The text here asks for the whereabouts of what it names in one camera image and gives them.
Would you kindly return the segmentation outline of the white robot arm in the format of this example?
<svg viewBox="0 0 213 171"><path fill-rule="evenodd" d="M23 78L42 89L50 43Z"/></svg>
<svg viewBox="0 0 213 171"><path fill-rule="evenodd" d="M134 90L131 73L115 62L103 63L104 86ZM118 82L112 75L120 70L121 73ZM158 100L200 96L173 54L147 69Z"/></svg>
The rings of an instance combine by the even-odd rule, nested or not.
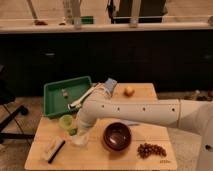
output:
<svg viewBox="0 0 213 171"><path fill-rule="evenodd" d="M86 99L77 113L77 127L88 132L98 119L116 118L193 132L202 137L196 171L213 171L213 102L191 100Z"/></svg>

